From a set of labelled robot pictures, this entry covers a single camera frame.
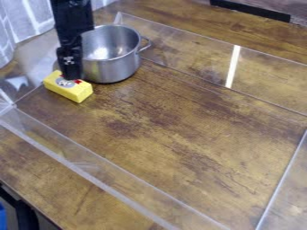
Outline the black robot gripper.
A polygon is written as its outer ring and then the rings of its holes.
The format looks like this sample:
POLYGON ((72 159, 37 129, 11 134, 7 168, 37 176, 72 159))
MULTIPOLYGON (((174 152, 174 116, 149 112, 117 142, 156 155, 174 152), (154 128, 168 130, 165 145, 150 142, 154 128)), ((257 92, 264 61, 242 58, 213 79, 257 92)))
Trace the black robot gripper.
POLYGON ((60 45, 56 49, 57 64, 65 80, 82 76, 81 47, 68 47, 80 34, 93 29, 90 0, 49 0, 53 12, 54 29, 60 45))

